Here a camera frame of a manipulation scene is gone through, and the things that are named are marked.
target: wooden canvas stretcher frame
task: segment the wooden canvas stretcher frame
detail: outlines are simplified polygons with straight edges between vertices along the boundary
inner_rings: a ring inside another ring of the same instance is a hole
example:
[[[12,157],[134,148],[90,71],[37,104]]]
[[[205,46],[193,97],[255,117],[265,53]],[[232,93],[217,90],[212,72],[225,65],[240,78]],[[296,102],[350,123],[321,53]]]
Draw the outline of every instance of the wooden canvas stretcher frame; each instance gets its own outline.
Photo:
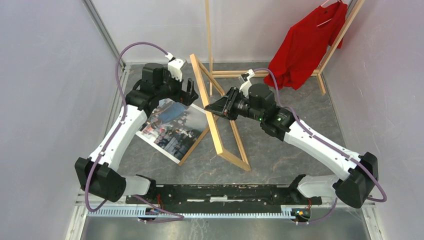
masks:
[[[324,86],[324,81],[322,77],[322,73],[324,68],[326,67],[327,63],[329,62],[331,56],[333,55],[334,51],[336,50],[336,47],[339,45],[340,41],[343,39],[343,36],[345,35],[346,31],[350,27],[352,21],[358,14],[359,10],[361,9],[362,5],[364,4],[365,0],[352,0],[354,3],[354,6],[350,12],[350,14],[347,16],[347,19],[341,28],[340,32],[338,33],[337,37],[334,40],[334,43],[332,46],[327,50],[327,53],[324,55],[324,57],[321,60],[321,63],[318,65],[317,69],[315,69],[311,77],[316,77],[318,80],[319,89],[321,91],[322,95],[325,95],[327,93],[326,88]],[[208,47],[208,54],[209,54],[209,72],[212,74],[214,78],[238,78],[240,74],[244,74],[247,72],[247,70],[228,70],[228,71],[215,71],[213,69],[213,56],[212,56],[212,44],[211,44],[211,22],[210,22],[210,15],[209,15],[209,0],[205,0],[205,9],[206,9],[206,28],[207,28],[207,47]],[[268,75],[267,71],[258,71],[255,73],[255,77],[266,77]],[[212,96],[212,90],[213,85],[209,85],[209,95]]]
[[[203,103],[203,107],[209,105],[210,102],[209,102],[209,96],[208,96],[208,89],[205,86],[205,81],[203,80],[202,73],[204,73],[207,76],[207,78],[209,79],[211,83],[210,85],[211,86],[213,85],[218,90],[221,96],[225,95],[224,89],[218,84],[214,76],[212,76],[212,74],[206,69],[206,67],[199,61],[199,59],[194,54],[190,55],[190,60],[191,60],[191,65],[193,67],[194,76],[196,78],[197,86],[199,88],[199,94],[200,94],[201,101]],[[235,137],[235,141],[237,143],[238,150],[241,155],[241,159],[224,148],[224,144],[220,136],[220,131],[218,130],[217,119],[214,117],[214,115],[211,112],[206,111],[205,113],[206,113],[207,123],[209,124],[210,134],[212,135],[213,144],[215,145],[216,154],[218,154],[218,156],[220,157],[223,157],[230,163],[246,171],[250,171],[251,166],[249,165],[249,160],[246,155],[246,151],[243,146],[242,139],[239,134],[239,130],[237,129],[236,122],[233,120],[229,121],[232,132]]]

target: purple cable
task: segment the purple cable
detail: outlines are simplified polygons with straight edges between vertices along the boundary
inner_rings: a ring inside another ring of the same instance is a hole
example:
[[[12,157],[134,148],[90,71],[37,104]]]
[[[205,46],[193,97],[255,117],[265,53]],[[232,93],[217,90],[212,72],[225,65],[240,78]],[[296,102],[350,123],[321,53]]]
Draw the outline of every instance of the purple cable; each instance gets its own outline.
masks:
[[[357,166],[359,166],[366,173],[366,175],[372,180],[372,182],[375,184],[375,186],[381,192],[382,199],[377,199],[377,198],[372,198],[372,197],[367,197],[366,199],[368,199],[370,201],[378,202],[378,203],[384,203],[384,202],[386,202],[387,201],[386,192],[383,190],[383,187],[380,185],[380,183],[377,181],[377,179],[371,174],[371,172],[364,165],[362,165],[357,160],[351,158],[351,156],[349,156],[344,151],[342,151],[342,150],[338,149],[337,147],[331,145],[330,143],[326,142],[324,139],[321,139],[317,135],[313,135],[313,133],[306,126],[304,126],[302,124],[302,122],[298,118],[298,115],[296,114],[295,110],[291,106],[283,106],[283,104],[281,104],[280,94],[279,94],[279,90],[278,90],[278,84],[277,84],[276,77],[274,76],[274,73],[271,70],[269,70],[268,68],[265,68],[265,67],[257,68],[257,69],[254,69],[253,71],[256,72],[256,71],[261,71],[261,70],[262,71],[267,71],[271,75],[272,81],[274,82],[274,87],[275,87],[275,92],[276,92],[276,97],[277,97],[278,105],[280,105],[280,107],[282,107],[282,108],[290,109],[290,111],[293,113],[294,119],[296,119],[296,122],[300,125],[300,127],[306,133],[308,133],[310,136],[312,136],[313,138],[315,138],[316,140],[318,140],[319,142],[321,142],[325,146],[327,146],[330,149],[332,149],[332,150],[336,151],[337,153],[341,154],[346,159],[349,159],[350,161],[352,161],[354,164],[356,164]],[[336,204],[337,204],[337,198],[335,199],[334,204],[331,207],[330,211],[325,216],[323,216],[323,217],[321,217],[319,219],[313,220],[310,223],[317,223],[317,222],[319,222],[319,221],[321,221],[323,219],[328,218],[331,215],[331,213],[334,211],[334,208],[336,207]]]
[[[147,205],[149,205],[150,207],[152,207],[152,208],[154,208],[154,209],[156,209],[156,210],[159,210],[159,211],[161,211],[162,213],[164,213],[164,214],[169,214],[169,215],[172,215],[172,216],[176,216],[177,218],[168,218],[168,219],[164,219],[164,220],[154,220],[154,221],[146,221],[146,223],[148,223],[148,224],[160,224],[160,223],[167,223],[167,222],[173,222],[173,221],[181,221],[181,220],[184,220],[184,216],[183,215],[180,215],[180,214],[177,214],[177,213],[173,213],[173,212],[170,212],[170,211],[167,211],[167,210],[165,210],[165,209],[161,209],[161,208],[159,208],[159,207],[157,207],[157,206],[155,206],[155,205],[153,205],[153,204],[151,204],[150,202],[148,202],[146,199],[144,199],[144,198],[142,198],[142,196],[140,196],[140,195],[132,195],[134,198],[136,198],[136,199],[138,199],[138,200],[140,200],[140,201],[143,201],[145,204],[147,204]]]
[[[117,134],[118,130],[121,128],[121,125],[122,125],[121,122],[124,121],[125,117],[127,116],[128,107],[127,107],[127,102],[125,101],[124,91],[123,91],[122,86],[121,86],[121,83],[119,81],[119,68],[120,68],[120,61],[121,61],[121,58],[124,55],[124,53],[128,49],[130,49],[130,48],[132,48],[134,46],[137,46],[137,45],[149,45],[149,46],[152,46],[152,47],[155,47],[155,48],[159,49],[165,55],[168,54],[168,52],[165,51],[160,46],[158,46],[156,44],[153,44],[153,43],[150,43],[150,42],[146,42],[146,41],[134,42],[133,44],[130,44],[129,46],[127,46],[126,48],[124,48],[124,50],[122,50],[122,52],[119,54],[118,59],[116,60],[116,65],[115,65],[115,80],[116,80],[116,84],[117,84],[117,87],[118,87],[119,95],[120,95],[120,97],[122,99],[123,114],[122,114],[122,117],[121,117],[121,119],[119,121],[118,126],[115,128],[115,130],[113,130],[112,134],[107,139],[106,143],[104,144],[104,146],[103,146],[103,148],[101,149],[100,152],[105,152],[105,150],[108,148],[109,144],[111,143],[112,139],[115,137],[115,135]],[[93,174],[94,174],[94,170],[95,170],[95,168],[96,168],[96,166],[99,163],[99,161],[100,161],[101,158],[102,158],[102,155],[99,154],[97,156],[96,160],[94,161],[94,163],[93,163],[93,165],[92,165],[92,167],[90,169],[90,172],[88,173],[87,181],[85,183],[85,193],[84,193],[85,206],[87,207],[88,211],[90,211],[90,212],[95,212],[95,211],[99,210],[106,203],[106,201],[107,201],[105,199],[104,201],[102,201],[100,203],[99,206],[97,206],[94,209],[90,207],[90,203],[89,203],[89,188],[90,188],[90,183],[91,183],[91,180],[92,180],[92,177],[93,177]]]

